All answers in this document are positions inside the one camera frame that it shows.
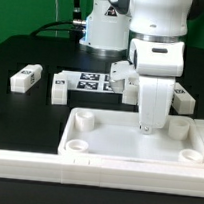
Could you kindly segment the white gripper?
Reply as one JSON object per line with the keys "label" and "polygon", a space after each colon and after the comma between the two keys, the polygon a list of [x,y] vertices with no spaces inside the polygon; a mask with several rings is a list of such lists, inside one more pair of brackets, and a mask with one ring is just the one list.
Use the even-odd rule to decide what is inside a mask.
{"label": "white gripper", "polygon": [[143,135],[150,135],[152,128],[165,125],[174,88],[174,77],[139,76],[139,128]]}

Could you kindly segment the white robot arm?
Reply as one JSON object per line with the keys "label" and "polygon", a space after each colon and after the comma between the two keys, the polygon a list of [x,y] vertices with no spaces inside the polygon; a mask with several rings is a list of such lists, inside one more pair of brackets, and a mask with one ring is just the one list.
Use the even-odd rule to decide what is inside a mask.
{"label": "white robot arm", "polygon": [[134,78],[143,133],[165,125],[175,79],[184,66],[187,21],[204,12],[204,0],[94,0],[80,46],[100,56],[126,54],[110,74],[116,85]]}

